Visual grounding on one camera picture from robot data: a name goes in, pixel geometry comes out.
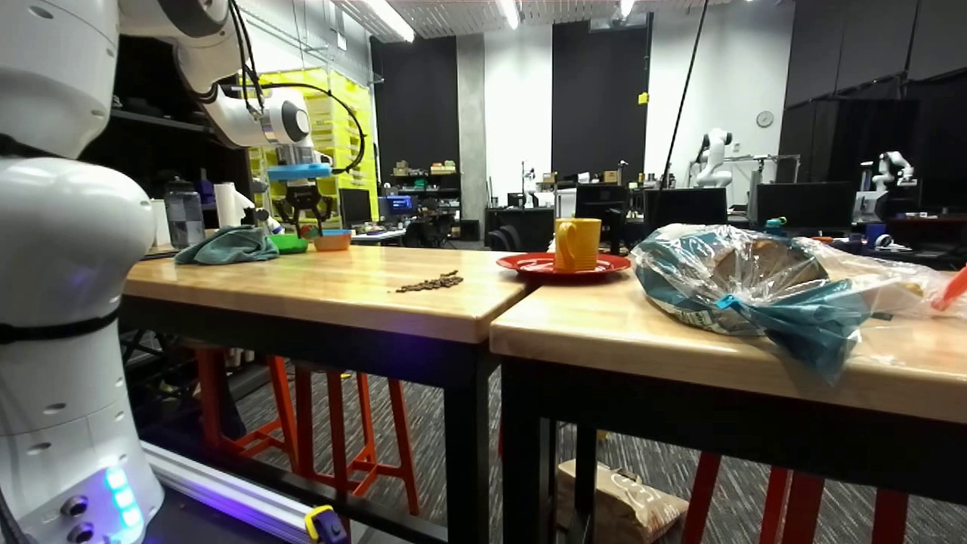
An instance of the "white robot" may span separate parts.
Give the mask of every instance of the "white robot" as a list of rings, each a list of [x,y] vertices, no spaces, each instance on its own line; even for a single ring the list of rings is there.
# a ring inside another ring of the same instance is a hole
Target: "white robot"
[[[862,184],[852,198],[852,226],[882,223],[882,207],[895,187],[917,187],[917,170],[902,150],[882,150],[862,164]]]
[[[216,89],[251,56],[232,0],[0,2],[4,542],[141,542],[164,502],[114,321],[124,275],[154,240],[150,207],[135,181],[77,159],[109,124],[122,34],[168,42],[230,141],[318,159],[298,93]]]
[[[711,130],[700,138],[695,167],[700,167],[695,171],[695,187],[728,187],[731,184],[731,170],[726,170],[726,148],[731,146],[731,133],[726,130]]]

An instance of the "plastic bag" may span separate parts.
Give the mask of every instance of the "plastic bag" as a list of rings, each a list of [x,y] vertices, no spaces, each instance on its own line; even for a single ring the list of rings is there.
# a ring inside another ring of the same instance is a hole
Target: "plastic bag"
[[[814,240],[671,223],[644,240],[635,275],[666,314],[745,339],[769,339],[833,381],[862,325],[895,317],[967,317],[943,273],[844,253]]]

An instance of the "ceiling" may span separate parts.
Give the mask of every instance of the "ceiling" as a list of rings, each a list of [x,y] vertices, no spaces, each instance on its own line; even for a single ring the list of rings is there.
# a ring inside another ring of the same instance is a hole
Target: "ceiling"
[[[374,39],[398,35],[365,6],[369,0],[337,0]],[[498,0],[386,0],[422,39],[507,29]],[[638,0],[631,17],[666,8],[700,8],[705,0]],[[517,0],[523,24],[565,24],[616,17],[619,0]]]

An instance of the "red chair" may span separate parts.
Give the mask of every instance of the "red chair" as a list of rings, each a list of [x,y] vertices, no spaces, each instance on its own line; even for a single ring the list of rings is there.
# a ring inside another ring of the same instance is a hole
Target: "red chair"
[[[328,372],[330,387],[330,430],[334,430],[334,473],[321,476],[313,465],[313,433],[310,433],[310,374]],[[348,460],[344,447],[344,403],[343,403],[343,372],[337,370],[310,370],[297,365],[297,433],[298,433],[298,476],[309,482],[321,482],[328,488],[337,488],[337,493],[348,497],[365,497],[365,489],[379,477],[398,477],[406,488],[406,502],[413,516],[421,516],[421,497],[418,497],[418,476],[413,476],[413,452],[411,452],[411,433],[401,403],[401,385],[390,381],[390,410],[392,410],[392,430],[396,430],[396,452],[398,465],[379,463],[379,442],[374,442],[374,422],[371,422],[371,403],[369,403],[369,374],[356,372],[356,395],[360,395],[360,427],[363,427],[363,447]]]
[[[202,404],[202,442],[208,450],[222,457],[251,460],[262,450],[284,450],[291,465],[297,468],[297,416],[293,395],[286,387],[284,358],[268,358],[268,381],[274,392],[278,416],[245,433],[242,439],[227,439],[222,427],[222,381],[225,381],[225,358],[227,349],[193,349],[197,374],[200,374],[200,404]]]
[[[348,460],[344,447],[344,403],[343,403],[343,372],[337,370],[309,370],[297,365],[297,408],[286,387],[284,358],[268,358],[268,381],[274,395],[278,416],[245,433],[242,439],[227,439],[222,427],[222,381],[225,381],[225,349],[197,349],[197,372],[200,372],[200,404],[202,404],[202,442],[208,450],[251,460],[268,447],[286,452],[291,468],[309,482],[321,482],[337,488],[339,497],[365,497],[365,489],[379,477],[398,477],[406,484],[407,510],[421,514],[418,497],[418,476],[413,476],[413,452],[411,452],[411,433],[401,403],[401,385],[390,381],[390,410],[396,427],[396,447],[398,465],[379,463],[379,442],[371,422],[371,403],[369,403],[369,374],[356,372],[356,395],[360,395],[360,427],[363,427],[363,447]],[[334,430],[334,465],[337,476],[321,476],[313,465],[313,408],[310,408],[310,374],[328,372],[330,387],[330,430]]]
[[[705,538],[718,465],[722,465],[718,452],[697,457],[688,516],[683,527],[683,544],[700,544]],[[818,505],[822,505],[822,484],[824,484],[822,477],[773,465],[769,473],[759,544],[814,544]],[[872,542],[903,544],[903,531],[907,531],[907,497],[893,489],[878,489]]]

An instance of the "small tool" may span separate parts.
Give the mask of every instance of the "small tool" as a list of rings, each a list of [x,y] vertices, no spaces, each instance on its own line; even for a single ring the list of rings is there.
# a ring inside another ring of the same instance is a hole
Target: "small tool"
[[[428,281],[401,285],[396,292],[447,289],[447,287],[454,287],[454,285],[461,285],[461,281],[464,281],[461,273],[450,268],[450,273],[445,273],[445,275],[439,275],[439,279],[428,279]]]

